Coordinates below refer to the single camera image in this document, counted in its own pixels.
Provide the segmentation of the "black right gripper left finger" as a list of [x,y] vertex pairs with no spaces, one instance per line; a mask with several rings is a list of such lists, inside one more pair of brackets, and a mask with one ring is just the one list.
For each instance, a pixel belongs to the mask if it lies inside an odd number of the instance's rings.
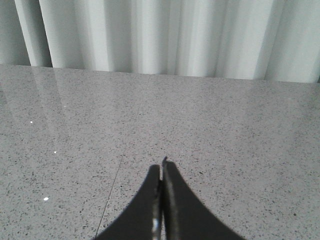
[[160,240],[162,230],[160,166],[151,165],[140,189],[97,240]]

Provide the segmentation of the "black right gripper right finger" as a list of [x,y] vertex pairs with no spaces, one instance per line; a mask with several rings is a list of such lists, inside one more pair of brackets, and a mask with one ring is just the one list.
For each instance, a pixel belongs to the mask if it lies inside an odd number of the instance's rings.
[[162,205],[168,240],[242,240],[198,199],[176,164],[162,161]]

